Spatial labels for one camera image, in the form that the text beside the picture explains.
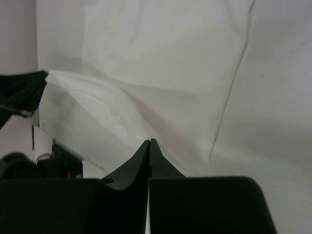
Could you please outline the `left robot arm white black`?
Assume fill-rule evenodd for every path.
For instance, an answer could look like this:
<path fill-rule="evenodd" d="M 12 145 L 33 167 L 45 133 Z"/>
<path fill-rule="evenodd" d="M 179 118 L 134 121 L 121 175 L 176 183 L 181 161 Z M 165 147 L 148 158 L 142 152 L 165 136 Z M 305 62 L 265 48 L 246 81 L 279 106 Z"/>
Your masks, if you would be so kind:
<path fill-rule="evenodd" d="M 52 152 L 39 127 L 39 104 L 48 72 L 0 76 L 0 155 L 21 152 L 31 160 Z"/>

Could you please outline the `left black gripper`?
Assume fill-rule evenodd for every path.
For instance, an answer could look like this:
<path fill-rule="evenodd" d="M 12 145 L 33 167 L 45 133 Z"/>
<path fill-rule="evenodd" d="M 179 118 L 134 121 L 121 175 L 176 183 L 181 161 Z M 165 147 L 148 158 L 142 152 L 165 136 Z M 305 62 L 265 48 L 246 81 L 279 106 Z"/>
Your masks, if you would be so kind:
<path fill-rule="evenodd" d="M 0 126 L 13 116 L 32 117 L 38 109 L 48 72 L 0 76 Z"/>

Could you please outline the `white tank top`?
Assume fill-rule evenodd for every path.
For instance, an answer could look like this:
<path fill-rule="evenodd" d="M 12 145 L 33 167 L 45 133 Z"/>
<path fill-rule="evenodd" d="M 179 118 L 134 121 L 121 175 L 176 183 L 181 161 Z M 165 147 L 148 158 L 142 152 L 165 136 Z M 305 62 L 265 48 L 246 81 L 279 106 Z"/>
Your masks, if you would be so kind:
<path fill-rule="evenodd" d="M 210 165 L 253 0 L 39 0 L 41 128 L 109 173 L 147 139 Z"/>

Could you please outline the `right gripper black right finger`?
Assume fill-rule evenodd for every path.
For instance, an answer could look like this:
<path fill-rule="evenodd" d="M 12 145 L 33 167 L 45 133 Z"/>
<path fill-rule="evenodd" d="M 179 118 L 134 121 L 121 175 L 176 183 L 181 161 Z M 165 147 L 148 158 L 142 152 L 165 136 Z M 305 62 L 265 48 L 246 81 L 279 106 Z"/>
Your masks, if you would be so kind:
<path fill-rule="evenodd" d="M 153 234 L 274 234 L 260 186 L 245 176 L 186 177 L 150 141 Z"/>

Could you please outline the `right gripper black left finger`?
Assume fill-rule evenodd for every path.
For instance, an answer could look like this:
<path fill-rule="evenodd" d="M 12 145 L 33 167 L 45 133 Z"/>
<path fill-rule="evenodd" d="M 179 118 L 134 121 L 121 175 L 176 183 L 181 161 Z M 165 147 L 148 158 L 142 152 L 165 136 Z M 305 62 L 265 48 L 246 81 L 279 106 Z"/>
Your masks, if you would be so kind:
<path fill-rule="evenodd" d="M 3 234 L 143 234 L 146 231 L 149 141 L 102 179 L 48 178 L 22 153 L 0 160 Z"/>

